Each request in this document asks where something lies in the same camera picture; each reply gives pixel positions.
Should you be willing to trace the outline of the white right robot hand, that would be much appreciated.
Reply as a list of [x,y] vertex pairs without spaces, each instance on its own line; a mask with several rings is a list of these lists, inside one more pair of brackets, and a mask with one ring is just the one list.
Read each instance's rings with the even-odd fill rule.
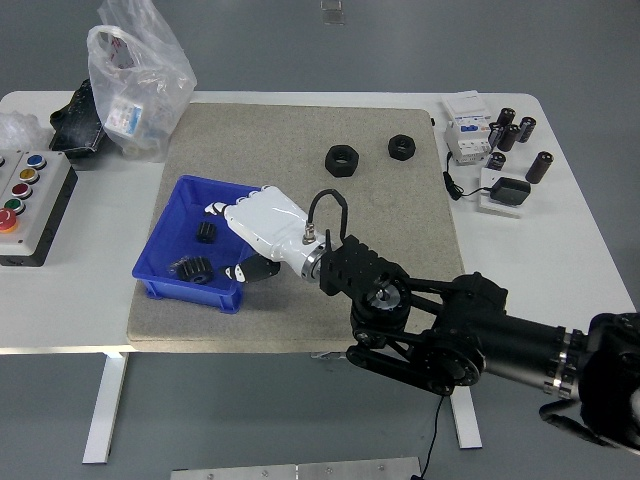
[[319,280],[325,236],[315,231],[308,215],[277,187],[252,191],[234,204],[211,203],[204,212],[222,217],[254,251],[253,256],[223,269],[228,278],[240,283],[264,280],[286,263],[303,280]]

